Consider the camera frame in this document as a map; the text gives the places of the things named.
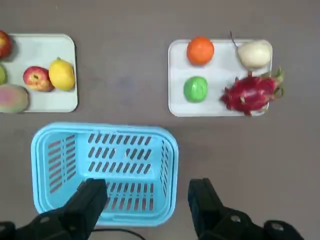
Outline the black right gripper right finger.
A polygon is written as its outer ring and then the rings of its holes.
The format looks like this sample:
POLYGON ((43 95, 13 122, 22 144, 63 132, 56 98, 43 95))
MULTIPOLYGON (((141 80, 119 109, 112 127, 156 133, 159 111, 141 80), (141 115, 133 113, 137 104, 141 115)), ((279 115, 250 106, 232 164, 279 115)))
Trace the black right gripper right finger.
POLYGON ((268 220, 256 225, 244 212, 224 206, 208 178, 191 179, 188 204, 199 240, 302 240, 289 223, 268 220))

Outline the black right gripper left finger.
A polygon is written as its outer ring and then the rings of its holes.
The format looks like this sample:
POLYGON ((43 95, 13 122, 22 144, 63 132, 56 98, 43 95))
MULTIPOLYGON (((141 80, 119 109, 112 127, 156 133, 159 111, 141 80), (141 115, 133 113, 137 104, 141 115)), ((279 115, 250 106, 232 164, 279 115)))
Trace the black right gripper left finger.
POLYGON ((87 240, 107 202, 107 184, 89 178, 60 208, 38 215, 29 224, 16 228, 10 221, 0 223, 2 240, 87 240))

